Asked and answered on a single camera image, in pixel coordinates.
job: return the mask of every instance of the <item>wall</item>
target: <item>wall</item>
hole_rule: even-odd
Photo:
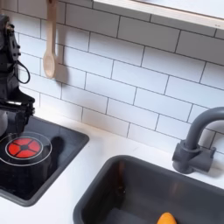
[[[224,31],[63,0],[59,67],[56,79],[48,80],[42,66],[46,0],[5,0],[3,8],[31,72],[21,89],[35,97],[36,107],[173,152],[197,115],[224,106]],[[219,161],[223,124],[209,125],[200,139],[200,145],[218,148]]]

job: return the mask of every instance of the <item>faucet spout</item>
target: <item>faucet spout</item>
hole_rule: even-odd
[[[200,114],[192,123],[185,140],[185,147],[188,150],[195,150],[198,147],[201,134],[204,128],[212,122],[224,120],[224,107],[211,108]]]
[[[172,160],[176,171],[184,174],[192,173],[195,169],[209,172],[216,149],[202,150],[199,140],[204,128],[219,120],[224,120],[224,107],[211,108],[193,121],[186,140],[178,143],[174,151]]]

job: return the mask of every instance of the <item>sink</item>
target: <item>sink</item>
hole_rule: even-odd
[[[74,224],[223,224],[224,190],[128,156],[112,157],[73,211]]]

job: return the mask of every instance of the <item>countertop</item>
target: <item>countertop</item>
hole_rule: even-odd
[[[85,133],[90,141],[34,206],[22,207],[0,198],[1,224],[74,224],[75,205],[113,156],[130,155],[173,170],[172,154],[167,152],[40,109],[36,116]],[[224,171],[213,168],[208,175],[195,172],[188,177],[224,188]]]

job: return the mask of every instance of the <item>black stovetop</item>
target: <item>black stovetop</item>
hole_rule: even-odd
[[[88,142],[88,136],[31,117],[22,134],[14,117],[0,142],[0,196],[32,206]]]

